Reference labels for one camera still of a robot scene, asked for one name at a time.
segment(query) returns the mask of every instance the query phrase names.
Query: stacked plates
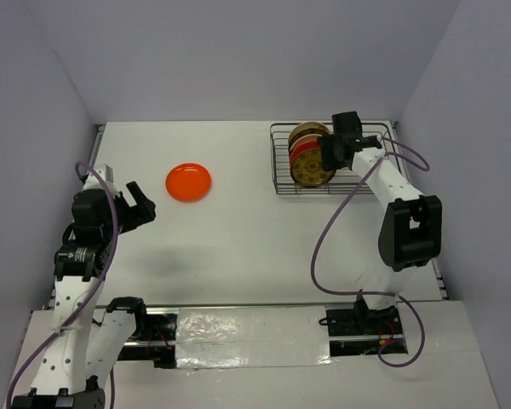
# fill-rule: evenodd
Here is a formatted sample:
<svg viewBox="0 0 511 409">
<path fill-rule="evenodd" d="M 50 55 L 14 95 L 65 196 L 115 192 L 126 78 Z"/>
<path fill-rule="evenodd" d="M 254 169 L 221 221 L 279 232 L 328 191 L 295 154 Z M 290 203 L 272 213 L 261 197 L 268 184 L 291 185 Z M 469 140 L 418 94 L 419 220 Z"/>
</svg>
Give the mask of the stacked plates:
<svg viewBox="0 0 511 409">
<path fill-rule="evenodd" d="M 318 138 L 330 130 L 319 122 L 305 122 L 296 126 L 288 137 L 291 178 L 303 186 L 318 186 L 330 181 L 335 171 L 326 172 Z"/>
</svg>

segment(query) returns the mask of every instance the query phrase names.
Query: red plate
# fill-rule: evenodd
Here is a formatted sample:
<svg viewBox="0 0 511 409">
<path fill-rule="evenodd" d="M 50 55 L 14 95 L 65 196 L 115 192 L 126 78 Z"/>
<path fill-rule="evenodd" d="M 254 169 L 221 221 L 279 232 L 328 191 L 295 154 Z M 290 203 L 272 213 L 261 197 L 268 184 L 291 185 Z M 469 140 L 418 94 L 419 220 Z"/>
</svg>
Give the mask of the red plate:
<svg viewBox="0 0 511 409">
<path fill-rule="evenodd" d="M 303 143 L 293 153 L 290 155 L 290 165 L 293 164 L 293 161 L 302 154 L 303 152 L 309 151 L 311 149 L 320 149 L 320 145 L 316 141 L 311 141 L 307 143 Z"/>
</svg>

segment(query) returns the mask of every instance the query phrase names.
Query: orange plate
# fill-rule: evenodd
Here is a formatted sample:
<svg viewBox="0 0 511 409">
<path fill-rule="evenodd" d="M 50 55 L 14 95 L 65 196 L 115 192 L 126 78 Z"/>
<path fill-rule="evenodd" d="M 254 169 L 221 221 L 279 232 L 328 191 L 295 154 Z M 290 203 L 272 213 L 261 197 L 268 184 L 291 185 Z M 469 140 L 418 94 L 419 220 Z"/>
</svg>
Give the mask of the orange plate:
<svg viewBox="0 0 511 409">
<path fill-rule="evenodd" d="M 201 199 L 210 189 L 212 178 L 200 164 L 179 164 L 167 175 L 165 186 L 170 196 L 181 202 Z"/>
<path fill-rule="evenodd" d="M 303 143 L 295 151 L 293 151 L 290 155 L 290 164 L 293 164 L 293 161 L 303 152 L 306 152 L 310 149 L 319 149 L 320 145 L 316 141 Z"/>
</svg>

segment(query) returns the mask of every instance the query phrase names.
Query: gold plate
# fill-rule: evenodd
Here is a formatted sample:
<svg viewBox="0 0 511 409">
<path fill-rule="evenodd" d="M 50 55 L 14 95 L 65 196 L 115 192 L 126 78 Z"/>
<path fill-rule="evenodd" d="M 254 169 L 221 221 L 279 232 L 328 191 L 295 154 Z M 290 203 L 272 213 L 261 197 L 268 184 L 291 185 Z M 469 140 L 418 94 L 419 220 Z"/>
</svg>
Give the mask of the gold plate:
<svg viewBox="0 0 511 409">
<path fill-rule="evenodd" d="M 330 181 L 334 170 L 326 172 L 322 166 L 322 154 L 319 149 L 310 149 L 301 153 L 291 163 L 291 177 L 305 186 L 317 186 Z"/>
<path fill-rule="evenodd" d="M 288 136 L 288 147 L 291 147 L 302 136 L 311 134 L 326 136 L 330 134 L 330 130 L 320 122 L 304 122 L 299 124 L 290 132 L 290 136 Z"/>
</svg>

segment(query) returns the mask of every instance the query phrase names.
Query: wire basket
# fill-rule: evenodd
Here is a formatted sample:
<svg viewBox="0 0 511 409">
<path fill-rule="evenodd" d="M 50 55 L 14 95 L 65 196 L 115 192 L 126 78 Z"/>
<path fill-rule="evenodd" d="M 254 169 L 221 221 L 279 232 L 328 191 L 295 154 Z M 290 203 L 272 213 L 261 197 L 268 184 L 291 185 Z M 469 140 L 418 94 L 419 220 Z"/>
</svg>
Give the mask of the wire basket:
<svg viewBox="0 0 511 409">
<path fill-rule="evenodd" d="M 273 164 L 273 183 L 277 194 L 348 194 L 353 191 L 359 183 L 360 177 L 349 169 L 339 169 L 333 178 L 326 183 L 315 187 L 304 186 L 294 181 L 290 174 L 290 155 L 288 149 L 288 136 L 290 132 L 301 124 L 296 123 L 276 123 L 270 127 L 271 134 L 271 155 Z M 332 123 L 323 122 L 330 130 L 333 129 Z M 392 131 L 385 123 L 362 123 L 364 136 L 376 135 L 381 140 L 383 137 L 393 139 Z M 381 141 L 386 150 L 396 151 L 395 145 Z M 398 161 L 398 169 L 401 173 L 405 172 L 403 165 Z M 362 186 L 358 194 L 372 194 L 367 186 Z"/>
</svg>

